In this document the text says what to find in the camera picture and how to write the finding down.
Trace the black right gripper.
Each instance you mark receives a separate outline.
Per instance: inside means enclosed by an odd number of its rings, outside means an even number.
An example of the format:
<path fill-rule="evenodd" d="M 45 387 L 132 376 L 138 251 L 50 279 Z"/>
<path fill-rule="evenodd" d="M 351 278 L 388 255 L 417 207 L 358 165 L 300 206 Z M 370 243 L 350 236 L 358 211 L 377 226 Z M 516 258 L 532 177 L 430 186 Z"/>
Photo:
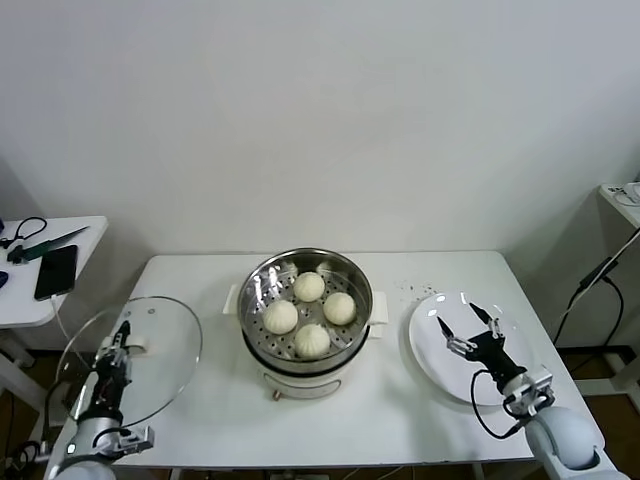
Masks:
<path fill-rule="evenodd" d="M 505 338 L 499 325 L 499 319 L 492 317 L 485 309 L 469 303 L 476 316 L 488 327 L 485 332 L 469 341 L 457 337 L 446 322 L 437 316 L 440 330 L 446 340 L 447 348 L 455 354 L 466 354 L 466 360 L 478 362 L 486 367 L 497 386 L 506 386 L 511 380 L 526 372 L 524 366 L 516 364 L 505 352 Z"/>

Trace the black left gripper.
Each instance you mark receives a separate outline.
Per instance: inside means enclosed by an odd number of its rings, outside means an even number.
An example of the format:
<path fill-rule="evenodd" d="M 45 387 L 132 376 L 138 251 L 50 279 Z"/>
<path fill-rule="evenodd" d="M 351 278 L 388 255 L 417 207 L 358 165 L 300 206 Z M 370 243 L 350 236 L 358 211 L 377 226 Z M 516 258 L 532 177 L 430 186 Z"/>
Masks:
<path fill-rule="evenodd" d="M 96 353 L 101 359 L 118 352 L 117 365 L 100 362 L 94 371 L 98 379 L 93 387 L 87 416 L 121 416 L 120 405 L 125 388 L 131 383 L 131 362 L 127 341 L 131 334 L 129 322 L 122 322 L 117 331 L 105 337 Z"/>

